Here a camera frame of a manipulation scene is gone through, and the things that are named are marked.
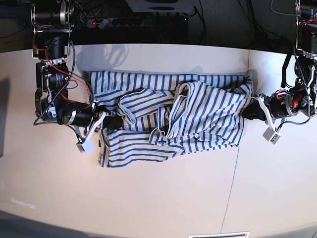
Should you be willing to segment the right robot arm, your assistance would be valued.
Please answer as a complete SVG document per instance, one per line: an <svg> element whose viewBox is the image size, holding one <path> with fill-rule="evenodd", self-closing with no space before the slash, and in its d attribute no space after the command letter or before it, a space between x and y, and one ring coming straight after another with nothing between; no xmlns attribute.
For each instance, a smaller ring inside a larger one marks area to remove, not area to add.
<svg viewBox="0 0 317 238"><path fill-rule="evenodd" d="M34 27L32 56L36 64L36 91L34 126L41 124L65 125L71 129L116 130L123 125L122 118L105 106L98 106L89 82L76 79L75 62L68 68L65 59L75 52L70 39L74 22L75 4L70 0L37 0L31 8ZM82 83L88 91L88 102L76 102L68 97L69 82Z"/></svg>

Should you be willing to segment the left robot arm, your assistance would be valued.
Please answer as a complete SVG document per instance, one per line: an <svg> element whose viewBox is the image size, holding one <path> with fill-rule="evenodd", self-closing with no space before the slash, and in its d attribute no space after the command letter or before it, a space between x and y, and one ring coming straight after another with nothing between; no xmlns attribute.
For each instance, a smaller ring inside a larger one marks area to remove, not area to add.
<svg viewBox="0 0 317 238"><path fill-rule="evenodd" d="M242 112L242 117L262 121L285 119L303 112L309 118L317 114L317 2L296 1L294 42L282 67L281 88L272 95L259 94ZM286 69L295 58L295 84L286 82Z"/></svg>

